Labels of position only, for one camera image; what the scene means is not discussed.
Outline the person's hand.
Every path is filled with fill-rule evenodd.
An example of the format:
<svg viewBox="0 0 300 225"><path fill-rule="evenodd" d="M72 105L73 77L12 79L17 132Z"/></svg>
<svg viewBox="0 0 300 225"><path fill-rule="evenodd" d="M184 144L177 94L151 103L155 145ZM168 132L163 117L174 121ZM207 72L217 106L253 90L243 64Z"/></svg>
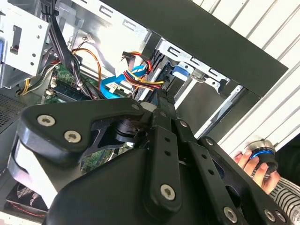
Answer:
<svg viewBox="0 0 300 225"><path fill-rule="evenodd" d="M277 171L274 171L269 174L267 178L265 175L268 170L268 165L262 163L256 170L254 176L252 175L256 166L259 164L259 158L254 157L250 159L252 152L246 150L244 154L238 154L233 158L235 163L248 175L252 180L266 193L270 194L278 184L280 180L280 175Z"/></svg>

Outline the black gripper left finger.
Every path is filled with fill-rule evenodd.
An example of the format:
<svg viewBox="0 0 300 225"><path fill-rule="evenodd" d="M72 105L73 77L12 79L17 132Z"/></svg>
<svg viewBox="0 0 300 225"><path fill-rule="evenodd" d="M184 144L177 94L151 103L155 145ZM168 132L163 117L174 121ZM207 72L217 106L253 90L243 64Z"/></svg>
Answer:
<svg viewBox="0 0 300 225"><path fill-rule="evenodd" d="M30 106L18 121L9 171L49 211L66 185L132 150L150 152L162 167L160 152L178 157L166 97L158 92L155 105L118 98Z"/></svg>

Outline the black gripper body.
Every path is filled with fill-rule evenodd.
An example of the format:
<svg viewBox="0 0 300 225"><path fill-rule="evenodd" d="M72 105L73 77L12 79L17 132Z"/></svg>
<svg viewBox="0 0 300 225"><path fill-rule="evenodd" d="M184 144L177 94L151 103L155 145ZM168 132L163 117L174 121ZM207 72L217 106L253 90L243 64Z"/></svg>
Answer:
<svg viewBox="0 0 300 225"><path fill-rule="evenodd" d="M175 152L132 150L72 181L55 197L48 225L209 225L201 183Z"/></svg>

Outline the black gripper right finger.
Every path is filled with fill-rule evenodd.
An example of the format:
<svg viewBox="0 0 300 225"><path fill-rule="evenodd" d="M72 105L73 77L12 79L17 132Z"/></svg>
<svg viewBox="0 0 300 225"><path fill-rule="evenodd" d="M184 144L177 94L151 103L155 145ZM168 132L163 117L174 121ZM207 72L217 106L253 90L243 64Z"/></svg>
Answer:
<svg viewBox="0 0 300 225"><path fill-rule="evenodd" d="M201 183L210 225L289 225L287 214L211 138L196 140L189 125L177 118L173 96L165 102L180 142L180 153Z"/></svg>

